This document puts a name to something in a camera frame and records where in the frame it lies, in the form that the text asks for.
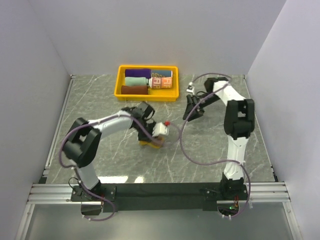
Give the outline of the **yellow brown towel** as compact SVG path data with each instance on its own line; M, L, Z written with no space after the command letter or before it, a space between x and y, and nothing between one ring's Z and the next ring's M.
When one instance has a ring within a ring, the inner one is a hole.
M159 149L164 145L165 139L162 136L155 137L156 141L139 141L141 146L149 146L155 149Z

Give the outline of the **striped rabbit print towel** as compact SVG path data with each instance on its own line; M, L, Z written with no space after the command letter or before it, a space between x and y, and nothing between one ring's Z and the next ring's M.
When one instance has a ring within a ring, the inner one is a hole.
M151 89L171 89L173 86L172 77L151 77L148 80Z

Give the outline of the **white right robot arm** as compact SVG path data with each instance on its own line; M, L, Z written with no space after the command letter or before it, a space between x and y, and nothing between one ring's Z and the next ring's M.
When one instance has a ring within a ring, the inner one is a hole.
M193 83L188 84L187 105L182 119L185 123L198 119L204 115L205 107L219 100L224 103L223 127L228 139L228 151L220 181L220 195L230 200L244 185L242 165L249 137L255 129L255 102L238 93L225 76L207 78L204 87L205 92L197 95Z

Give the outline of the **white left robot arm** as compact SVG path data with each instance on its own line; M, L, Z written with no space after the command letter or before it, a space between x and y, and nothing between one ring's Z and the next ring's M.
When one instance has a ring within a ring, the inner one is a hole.
M82 194L89 201L97 200L101 194L101 182L92 163L100 140L120 131L135 129L140 142L160 146L162 143L159 136L166 135L168 130L162 122L152 120L154 113L154 108L142 101L138 106L124 107L104 118L85 120L80 117L75 120L62 141L59 161L62 161L62 153L71 160L70 165L63 167L75 169L85 186Z

